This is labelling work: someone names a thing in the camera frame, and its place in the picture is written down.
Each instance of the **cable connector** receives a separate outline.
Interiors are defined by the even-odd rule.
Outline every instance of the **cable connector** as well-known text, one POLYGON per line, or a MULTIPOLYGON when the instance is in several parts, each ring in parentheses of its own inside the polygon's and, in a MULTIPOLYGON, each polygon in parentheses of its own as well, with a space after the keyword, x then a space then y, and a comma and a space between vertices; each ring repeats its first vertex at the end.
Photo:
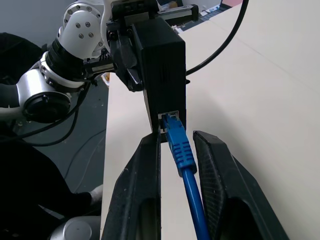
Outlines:
POLYGON ((170 114, 163 117, 163 124, 167 130, 166 138, 178 168, 179 176, 183 176, 183 169, 186 168, 195 174, 197 165, 183 124, 175 115, 170 114))

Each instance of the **black cable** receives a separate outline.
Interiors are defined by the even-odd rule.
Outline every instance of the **black cable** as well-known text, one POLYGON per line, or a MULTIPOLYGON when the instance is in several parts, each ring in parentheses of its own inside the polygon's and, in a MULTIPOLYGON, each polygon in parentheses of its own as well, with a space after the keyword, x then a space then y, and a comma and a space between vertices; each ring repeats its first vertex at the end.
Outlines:
POLYGON ((83 103, 83 101, 86 98, 86 95, 87 95, 87 93, 89 91, 89 87, 90 87, 90 83, 85 83, 84 90, 80 93, 75 107, 64 118, 62 118, 62 119, 60 119, 60 120, 58 120, 58 121, 56 121, 56 122, 54 122, 54 123, 52 123, 52 124, 50 124, 48 126, 45 126, 43 128, 31 131, 31 132, 28 132, 28 133, 25 133, 25 134, 22 134, 22 135, 19 135, 19 136, 15 136, 15 137, 10 137, 9 138, 7 136, 0 135, 0 137, 4 138, 4 139, 0 140, 0 144, 9 143, 9 142, 12 142, 12 141, 17 141, 17 140, 21 140, 21 139, 33 136, 33 135, 42 133, 42 132, 44 132, 46 130, 49 130, 49 129, 51 129, 51 128, 63 123, 65 120, 70 118, 79 109, 79 107, 81 106, 81 104, 83 103))
POLYGON ((18 140, 17 142, 20 144, 25 144, 25 145, 29 145, 29 146, 33 146, 33 147, 47 147, 47 146, 52 146, 52 145, 56 145, 58 143, 61 143, 62 141, 67 139, 71 135, 71 133, 74 131, 76 123, 77 123, 77 119, 78 119, 78 114, 79 114, 79 110, 75 111, 70 130, 62 138, 60 138, 58 140, 55 140, 52 142, 47 142, 47 143, 33 143, 33 142, 27 142, 27 141, 22 141, 22 140, 18 140))
POLYGON ((91 156, 89 157, 89 161, 86 163, 86 166, 85 166, 83 175, 82 175, 82 177, 81 177, 81 180, 80 180, 80 182, 78 183, 78 186, 76 186, 76 188, 75 188, 75 190, 73 191, 73 193, 76 193, 76 192, 78 191, 78 189, 81 187, 81 184, 82 184, 82 182, 84 181, 85 176, 86 176, 86 174, 87 174, 87 170, 88 170, 88 167, 89 167, 89 165, 90 165, 91 159, 92 159, 92 157, 94 156, 94 154, 95 154, 97 148, 99 147, 100 143, 101 143, 105 138, 106 138, 105 136, 104 136, 103 138, 101 138, 101 140, 99 141, 99 143, 95 146, 93 152, 91 153, 91 156))
POLYGON ((236 35, 242 20, 244 19, 246 10, 247 10, 247 6, 248 6, 249 0, 243 0, 242 2, 242 6, 239 12, 239 16, 229 34, 229 36, 226 38, 226 40, 224 41, 224 43, 222 43, 222 45, 210 56, 208 57, 206 60, 204 60, 202 63, 200 63, 199 65, 189 69, 188 71, 186 71, 186 76, 195 73, 196 71, 202 69, 203 67, 205 67, 206 65, 208 65, 213 59, 215 59, 227 46, 228 44, 231 42, 231 40, 234 38, 234 36, 236 35))
POLYGON ((77 156, 78 153, 81 151, 81 149, 82 149, 91 139, 93 139, 95 136, 103 133, 104 131, 106 131, 106 129, 103 129, 103 130, 97 132, 96 134, 92 135, 91 137, 89 137, 89 138, 84 142, 84 144, 81 145, 81 147, 79 147, 79 149, 74 153, 74 155, 73 155, 72 158, 71 158, 71 161, 70 161, 70 163, 69 163, 69 166, 68 166, 68 168, 67 168, 67 170, 66 170, 66 172, 65 172, 65 175, 64 175, 64 177, 63 177, 64 179, 67 178, 67 176, 68 176, 68 174, 69 174, 69 171, 70 171, 70 168, 71 168, 71 165, 72 165, 72 163, 74 162, 74 160, 76 159, 76 156, 77 156))

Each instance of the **gray floor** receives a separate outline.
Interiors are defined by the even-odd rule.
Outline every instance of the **gray floor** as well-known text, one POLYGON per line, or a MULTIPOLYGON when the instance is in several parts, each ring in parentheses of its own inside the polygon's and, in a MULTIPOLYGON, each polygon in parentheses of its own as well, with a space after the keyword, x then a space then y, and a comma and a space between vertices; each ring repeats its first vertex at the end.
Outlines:
MULTIPOLYGON (((106 129, 108 106, 108 88, 103 82, 98 87, 91 86, 86 99, 79 109, 79 116, 72 134, 63 142, 47 147, 37 147, 48 156, 65 176, 71 159, 79 148, 93 135, 106 129)), ((28 142, 48 143, 55 141, 66 134, 70 129, 73 116, 66 122, 35 136, 25 138, 28 142)), ((43 127, 36 122, 18 121, 15 132, 20 135, 43 127)), ((87 192, 103 183, 105 160, 105 136, 101 132, 90 139, 75 156, 70 167, 66 182, 72 192, 87 192)))

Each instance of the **blue ethernet cable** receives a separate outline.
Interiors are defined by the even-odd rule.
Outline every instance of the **blue ethernet cable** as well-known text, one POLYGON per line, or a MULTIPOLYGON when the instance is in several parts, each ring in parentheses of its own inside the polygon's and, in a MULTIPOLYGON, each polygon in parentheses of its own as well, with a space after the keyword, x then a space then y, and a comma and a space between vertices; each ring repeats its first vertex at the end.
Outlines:
POLYGON ((188 199, 195 234, 198 240, 210 240, 205 212, 194 174, 197 165, 181 121, 175 115, 166 114, 163 118, 169 143, 179 176, 182 177, 188 199))

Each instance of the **white table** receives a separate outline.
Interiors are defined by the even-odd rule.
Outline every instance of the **white table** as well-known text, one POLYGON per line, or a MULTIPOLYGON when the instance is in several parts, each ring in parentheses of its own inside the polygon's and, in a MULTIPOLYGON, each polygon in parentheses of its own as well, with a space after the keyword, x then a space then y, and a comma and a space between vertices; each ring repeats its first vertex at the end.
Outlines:
MULTIPOLYGON (((306 12, 298 1, 286 2, 303 17, 294 19, 284 0, 251 0, 237 37, 217 59, 188 77, 187 134, 193 150, 194 130, 225 141, 258 181, 290 239, 319 239, 320 35, 319 21, 311 21, 319 8, 306 12)), ((221 45, 238 12, 234 7, 181 34, 187 69, 221 45)), ((150 132, 142 93, 128 92, 112 76, 102 228, 115 182, 150 132)), ((161 159, 162 239, 195 240, 183 181, 165 144, 161 159)))

